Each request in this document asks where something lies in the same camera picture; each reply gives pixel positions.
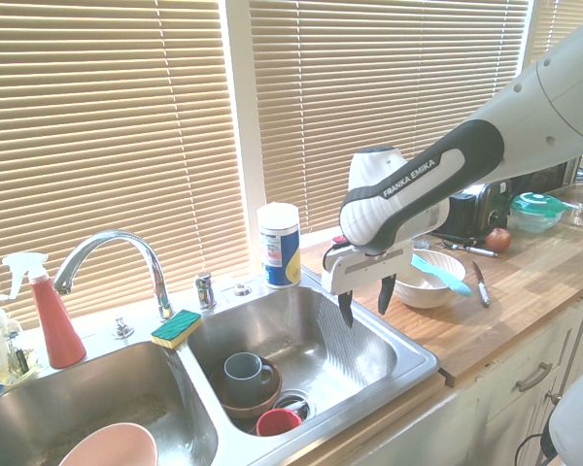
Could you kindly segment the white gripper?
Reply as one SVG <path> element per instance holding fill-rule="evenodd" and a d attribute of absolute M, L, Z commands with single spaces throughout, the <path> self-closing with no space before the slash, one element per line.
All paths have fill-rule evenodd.
<path fill-rule="evenodd" d="M 412 261 L 413 243 L 394 244 L 378 255 L 368 255 L 348 243 L 333 245 L 323 257 L 321 286 L 337 296 L 344 322 L 353 326 L 353 293 L 351 291 L 381 281 L 378 312 L 384 315 L 394 293 L 396 274 L 407 269 Z"/>

